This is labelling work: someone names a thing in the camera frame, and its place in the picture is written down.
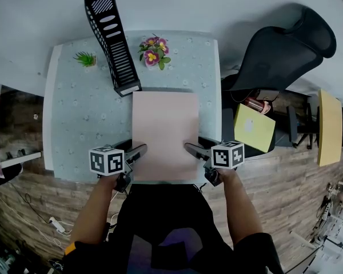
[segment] white cube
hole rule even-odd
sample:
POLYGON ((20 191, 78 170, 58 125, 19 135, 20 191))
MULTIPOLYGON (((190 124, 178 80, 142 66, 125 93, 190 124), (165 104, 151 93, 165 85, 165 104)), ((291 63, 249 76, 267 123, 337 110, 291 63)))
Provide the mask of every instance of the white cube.
POLYGON ((230 141, 211 147, 212 167, 232 169, 244 164, 244 143, 230 141))
POLYGON ((125 152, 111 147, 96 147, 89 150, 90 171, 102 176, 124 172, 125 152))

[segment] potted flower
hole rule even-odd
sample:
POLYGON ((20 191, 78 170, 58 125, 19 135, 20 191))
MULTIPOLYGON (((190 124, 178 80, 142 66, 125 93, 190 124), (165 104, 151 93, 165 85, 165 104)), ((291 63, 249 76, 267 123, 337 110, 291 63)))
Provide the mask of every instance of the potted flower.
POLYGON ((169 48, 167 46, 167 40, 157 37, 148 38, 146 41, 140 44, 140 54, 139 60, 145 60, 145 65, 147 67, 159 65, 160 70, 164 70, 165 64, 168 64, 171 59, 166 57, 169 53, 169 48))

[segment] white wall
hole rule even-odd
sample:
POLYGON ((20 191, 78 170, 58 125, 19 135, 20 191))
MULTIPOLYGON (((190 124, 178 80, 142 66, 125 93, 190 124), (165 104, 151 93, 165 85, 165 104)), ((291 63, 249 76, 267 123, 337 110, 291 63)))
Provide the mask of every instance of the white wall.
MULTIPOLYGON (((323 87, 343 100, 342 0, 117 0, 125 30, 213 33, 219 41, 222 71, 243 56, 259 28, 294 22, 295 7, 276 11, 287 3, 313 8, 333 28, 337 54, 305 79, 312 83, 310 88, 323 87)), ((91 35, 83 0, 0 0, 0 57, 28 72, 45 76, 52 46, 91 35)))
POLYGON ((0 84, 31 94, 44 96, 46 78, 20 69, 12 61, 0 57, 0 84))

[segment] hand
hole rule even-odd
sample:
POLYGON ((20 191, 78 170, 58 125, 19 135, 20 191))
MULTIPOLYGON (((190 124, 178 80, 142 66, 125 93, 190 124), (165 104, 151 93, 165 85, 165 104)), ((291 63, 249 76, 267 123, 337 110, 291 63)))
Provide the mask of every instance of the hand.
POLYGON ((236 171, 234 169, 232 170, 227 170, 225 168, 216 168, 218 173, 220 174, 220 180, 223 182, 226 182, 228 180, 233 180, 235 177, 238 176, 236 171))
POLYGON ((113 175, 113 176, 102 176, 98 184, 103 187, 107 187, 111 190, 113 190, 116 185, 117 185, 117 179, 118 179, 119 174, 113 175))

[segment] small succulent plant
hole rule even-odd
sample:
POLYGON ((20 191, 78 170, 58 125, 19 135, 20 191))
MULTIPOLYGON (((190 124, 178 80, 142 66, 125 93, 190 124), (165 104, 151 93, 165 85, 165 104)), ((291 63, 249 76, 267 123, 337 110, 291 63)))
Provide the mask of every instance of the small succulent plant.
POLYGON ((80 53, 76 53, 76 58, 74 58, 75 60, 77 60, 80 64, 82 64, 84 67, 90 67, 90 66, 94 66, 96 63, 96 57, 86 53, 86 52, 80 52, 80 53))

